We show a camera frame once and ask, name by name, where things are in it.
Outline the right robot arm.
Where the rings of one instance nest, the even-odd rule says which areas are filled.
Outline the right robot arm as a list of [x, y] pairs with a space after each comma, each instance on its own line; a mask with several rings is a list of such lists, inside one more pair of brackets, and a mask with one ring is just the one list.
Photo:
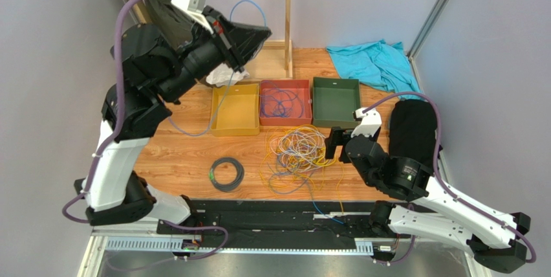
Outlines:
[[500, 212], [472, 199], [441, 181], [423, 163], [387, 154], [377, 136], [332, 127], [325, 139], [325, 156], [333, 158], [340, 146], [339, 160], [352, 164], [367, 186], [430, 212], [378, 201], [369, 218], [373, 232], [424, 236], [460, 249], [482, 266], [504, 274], [535, 261], [534, 247], [525, 237], [531, 223], [528, 215]]

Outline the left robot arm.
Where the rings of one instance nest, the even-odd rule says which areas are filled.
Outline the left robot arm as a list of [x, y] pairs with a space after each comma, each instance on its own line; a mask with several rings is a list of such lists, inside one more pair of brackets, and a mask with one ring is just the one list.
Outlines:
[[179, 48], [152, 23], [118, 33], [111, 52], [122, 73], [105, 96], [91, 172], [74, 183], [87, 202], [87, 224], [117, 225], [151, 217], [179, 225], [193, 214], [189, 197], [157, 190], [140, 177], [137, 158], [171, 116], [168, 104], [177, 104], [222, 64], [241, 72], [272, 35], [266, 26], [232, 22], [210, 6], [204, 15], [206, 26], [194, 25], [191, 41]]

